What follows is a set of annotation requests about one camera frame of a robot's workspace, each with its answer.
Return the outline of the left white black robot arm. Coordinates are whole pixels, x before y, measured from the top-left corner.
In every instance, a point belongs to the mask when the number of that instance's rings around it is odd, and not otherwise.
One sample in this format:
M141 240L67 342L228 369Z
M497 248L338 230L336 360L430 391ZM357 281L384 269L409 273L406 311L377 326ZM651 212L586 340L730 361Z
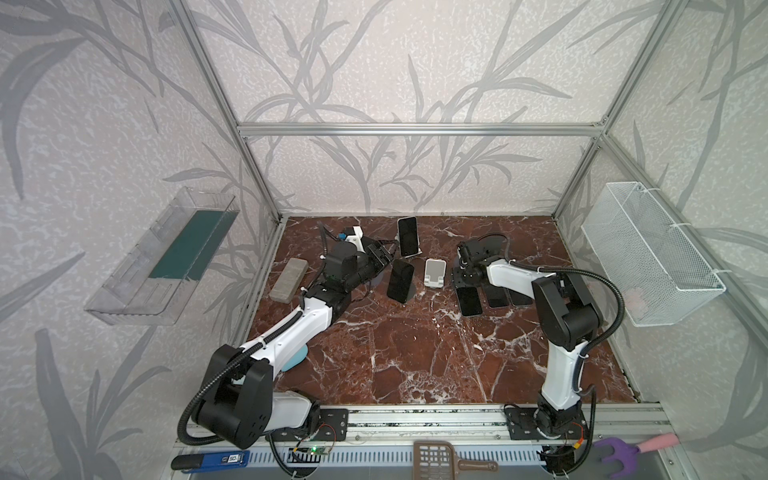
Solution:
M314 435L320 427L319 404L301 393L276 391L275 379L343 315L357 287L392 264L396 250L394 240L346 231L324 253L322 267L300 293L296 308L257 338L214 352L199 391L180 416L178 440L188 446L226 441L248 449L281 431Z

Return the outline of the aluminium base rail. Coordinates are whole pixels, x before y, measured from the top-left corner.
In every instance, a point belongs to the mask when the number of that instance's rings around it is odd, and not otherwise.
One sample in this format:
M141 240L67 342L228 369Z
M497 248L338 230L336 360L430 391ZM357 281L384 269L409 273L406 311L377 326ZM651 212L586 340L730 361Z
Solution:
M465 460L496 461L490 479L607 479L620 470L617 461L602 463L610 447L593 443L617 437L638 444L672 433L671 423L657 403L600 404L585 408L578 424L562 438L547 439L532 428L512 424L528 416L530 405L347 405L320 409L320 427L304 439L281 431L269 445L260 439L247 451L245 468L186 474L169 471L168 479L283 479L276 462L309 479L387 479L411 476L415 441L446 441ZM207 447L177 445L175 456L239 451L228 443Z

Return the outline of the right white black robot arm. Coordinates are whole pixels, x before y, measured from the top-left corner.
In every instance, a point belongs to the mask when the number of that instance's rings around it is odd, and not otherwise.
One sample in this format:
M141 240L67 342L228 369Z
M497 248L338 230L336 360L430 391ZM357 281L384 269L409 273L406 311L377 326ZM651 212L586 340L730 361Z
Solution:
M548 342L548 366L537 406L528 416L516 416L512 424L532 428L547 439L562 438L582 413L581 387L584 364L589 353L610 338L621 326L626 303L620 289L608 278L578 268L524 265L508 257L510 242L503 234L487 234L462 241L457 246L457 263L451 271L461 315L483 312L479 290L487 303L507 306L503 297L533 304L539 326ZM604 322L585 280L590 278L610 291L617 305L616 316L604 331Z

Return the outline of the teal-edged phone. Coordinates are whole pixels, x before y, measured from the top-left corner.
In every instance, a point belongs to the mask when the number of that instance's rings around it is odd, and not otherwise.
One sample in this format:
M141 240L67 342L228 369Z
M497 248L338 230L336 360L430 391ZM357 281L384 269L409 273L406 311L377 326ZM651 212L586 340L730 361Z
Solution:
M476 287L459 287L456 289L461 315L474 317L483 313L482 302Z

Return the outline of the purple pink toy rake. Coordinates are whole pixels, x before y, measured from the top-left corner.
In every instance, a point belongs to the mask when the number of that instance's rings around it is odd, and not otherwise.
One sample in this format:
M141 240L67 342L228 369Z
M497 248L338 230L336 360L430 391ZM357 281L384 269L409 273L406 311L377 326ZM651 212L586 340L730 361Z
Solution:
M594 447L610 447L612 453L601 459L602 463L617 461L621 464L620 471L609 476L610 479L622 479L632 475L637 469L637 456L654 452L680 444L678 436L667 433L655 436L638 444L628 444L617 437L608 437L593 443Z

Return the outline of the white-edged phone at back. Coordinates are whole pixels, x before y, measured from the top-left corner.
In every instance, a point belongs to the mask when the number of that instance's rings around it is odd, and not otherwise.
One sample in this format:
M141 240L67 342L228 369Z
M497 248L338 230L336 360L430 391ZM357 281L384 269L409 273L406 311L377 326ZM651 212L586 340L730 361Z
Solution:
M418 255L420 250L418 223L415 217L405 217L397 220L398 241L402 258Z

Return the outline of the light blue plastic trowel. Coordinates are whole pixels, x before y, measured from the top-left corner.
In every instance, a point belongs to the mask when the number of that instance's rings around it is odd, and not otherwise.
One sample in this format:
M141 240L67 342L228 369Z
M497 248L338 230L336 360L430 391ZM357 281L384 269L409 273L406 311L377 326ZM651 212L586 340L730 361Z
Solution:
M292 368L298 366L301 362L303 362L307 355L308 355L309 349L307 345L303 345L281 368L282 372L287 372L291 370Z

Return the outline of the purple-edged phone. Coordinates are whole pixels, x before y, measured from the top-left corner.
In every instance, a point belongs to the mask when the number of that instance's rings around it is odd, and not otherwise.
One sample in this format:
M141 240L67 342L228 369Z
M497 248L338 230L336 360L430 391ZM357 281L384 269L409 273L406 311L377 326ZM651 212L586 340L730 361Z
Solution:
M482 286L482 290L489 308L504 308L510 305L507 292L503 287L486 284Z

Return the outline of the white stand under teal phone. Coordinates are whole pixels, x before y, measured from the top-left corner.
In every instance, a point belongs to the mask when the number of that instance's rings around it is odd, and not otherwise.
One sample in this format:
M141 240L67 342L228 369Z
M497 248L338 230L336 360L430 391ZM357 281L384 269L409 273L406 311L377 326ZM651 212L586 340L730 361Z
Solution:
M445 285L447 263L442 259L429 258L425 262L423 283L427 288L441 289Z

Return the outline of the clear plastic wall bin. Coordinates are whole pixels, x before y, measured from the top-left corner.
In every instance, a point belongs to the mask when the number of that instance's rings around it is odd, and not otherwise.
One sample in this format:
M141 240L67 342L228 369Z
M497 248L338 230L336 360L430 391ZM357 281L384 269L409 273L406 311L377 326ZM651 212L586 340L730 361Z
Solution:
M175 324L239 212L233 194L181 188L85 311L111 326Z

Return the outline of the brown plastic scoop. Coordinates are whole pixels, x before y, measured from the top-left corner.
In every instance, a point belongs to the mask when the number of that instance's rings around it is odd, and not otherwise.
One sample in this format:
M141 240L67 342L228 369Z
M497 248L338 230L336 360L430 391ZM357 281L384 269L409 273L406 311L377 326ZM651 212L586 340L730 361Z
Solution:
M446 441L415 441L413 444L414 480L457 479L463 472L497 472L496 461L461 459L454 446Z

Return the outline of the teal phone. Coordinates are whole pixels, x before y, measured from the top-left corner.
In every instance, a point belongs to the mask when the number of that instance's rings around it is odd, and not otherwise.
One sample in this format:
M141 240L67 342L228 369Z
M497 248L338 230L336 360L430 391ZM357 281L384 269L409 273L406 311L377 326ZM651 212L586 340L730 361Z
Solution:
M534 299L530 296L517 292L515 290L507 289L507 296L511 305L522 307L532 305Z

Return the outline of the grey stone block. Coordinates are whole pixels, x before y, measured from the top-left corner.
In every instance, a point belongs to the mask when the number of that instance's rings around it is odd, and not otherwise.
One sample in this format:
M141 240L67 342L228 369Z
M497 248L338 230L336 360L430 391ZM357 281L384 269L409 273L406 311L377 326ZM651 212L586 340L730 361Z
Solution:
M304 259L289 259L269 292L269 298L275 302L289 304L298 290L308 266L308 262Z

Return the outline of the black phone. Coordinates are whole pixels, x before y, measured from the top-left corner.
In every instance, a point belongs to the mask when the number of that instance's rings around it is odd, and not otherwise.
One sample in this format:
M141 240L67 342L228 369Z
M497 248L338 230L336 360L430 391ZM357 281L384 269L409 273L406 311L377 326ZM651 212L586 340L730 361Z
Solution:
M386 292L389 299L400 304L405 304L408 301L414 271L414 266L409 262L400 259L393 261Z

